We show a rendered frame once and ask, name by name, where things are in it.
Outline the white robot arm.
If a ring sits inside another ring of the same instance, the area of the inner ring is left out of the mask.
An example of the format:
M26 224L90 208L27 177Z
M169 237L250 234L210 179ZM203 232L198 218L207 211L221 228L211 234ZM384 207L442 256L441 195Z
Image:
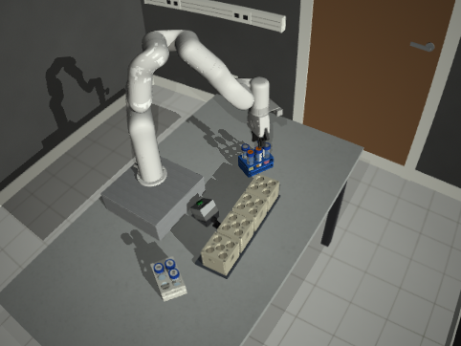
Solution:
M138 164L137 161L134 164L138 169L137 180L144 186L161 184L167 176L164 166L162 171L151 103L153 73L167 62L169 52L177 52L188 66L204 77L234 107L240 110L250 108L250 112L255 115L264 115L271 111L277 117L282 115L283 109L269 98L268 79L261 76L234 78L224 62L196 36L195 32L188 30L149 32L143 37L143 52L129 64L125 85L128 97L127 125L138 160Z

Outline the beige bucket adapter with holes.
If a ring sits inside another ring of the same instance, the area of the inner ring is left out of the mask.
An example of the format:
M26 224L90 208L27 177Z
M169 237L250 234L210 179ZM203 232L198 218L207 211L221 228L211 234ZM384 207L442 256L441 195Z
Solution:
M279 181L256 174L252 182L247 187L247 192L267 200L267 212L272 207L278 197Z

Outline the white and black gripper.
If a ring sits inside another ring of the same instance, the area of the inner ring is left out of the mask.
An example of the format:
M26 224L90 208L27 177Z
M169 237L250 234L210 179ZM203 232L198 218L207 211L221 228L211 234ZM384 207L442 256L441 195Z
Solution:
M269 112L264 115L254 115L248 111L248 127L252 130L252 142L258 141L258 148L264 147L269 140L270 120ZM264 138L261 138L263 137Z

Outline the white tube rack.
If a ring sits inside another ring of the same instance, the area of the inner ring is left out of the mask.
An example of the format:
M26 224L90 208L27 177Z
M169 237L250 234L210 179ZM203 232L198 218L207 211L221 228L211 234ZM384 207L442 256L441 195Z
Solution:
M165 267L165 260L167 259L173 259L173 257L168 257L164 260L161 260L161 261L158 261L158 262L155 262L152 266L151 266L151 269L153 270L153 273L154 273L154 276L155 276L155 279L157 281L157 284L158 284L158 287L160 289L160 292L161 292L161 295L163 297L163 300L164 302L167 301L167 300L170 300L170 299L173 299L175 297L178 297L178 296L181 296L181 295L184 295L187 293L187 289L186 289L186 286L185 286L185 283L183 281L183 278L180 274L180 278L181 278L181 283L180 285L178 286L174 286L172 285L172 282L171 282L171 279L168 275L168 272L167 272L167 268ZM174 260L175 261L175 260ZM154 271L153 267L156 263L162 263L164 265L164 268L165 268L165 275L166 275L166 278L164 280L159 280L158 277L157 277L157 274L156 272ZM166 284L163 284L165 283ZM169 283L169 284L167 284ZM163 284L163 285L162 285Z

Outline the blue tube rack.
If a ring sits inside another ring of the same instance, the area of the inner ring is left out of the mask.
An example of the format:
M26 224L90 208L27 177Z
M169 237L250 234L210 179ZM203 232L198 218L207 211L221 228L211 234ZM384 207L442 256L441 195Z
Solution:
M264 163L265 161L267 160L270 160L270 162L268 163ZM256 165L258 164L261 164L261 166L259 167L256 167ZM265 159L263 158L263 153L262 153L262 161L261 162L257 162L255 160L255 154L254 154L254 157L253 157L253 164L252 165L248 165L247 164L247 160L243 160L242 159L242 155L239 156L239 159L238 159L238 166L241 168L241 170L247 175L247 177L251 177L251 176L254 176L256 175L257 173L260 173L260 172L263 172L267 169L270 169L272 167L274 167L274 157L271 155L270 153L270 158L268 159ZM266 167L265 167L266 166ZM253 170L249 171L249 168L253 167Z

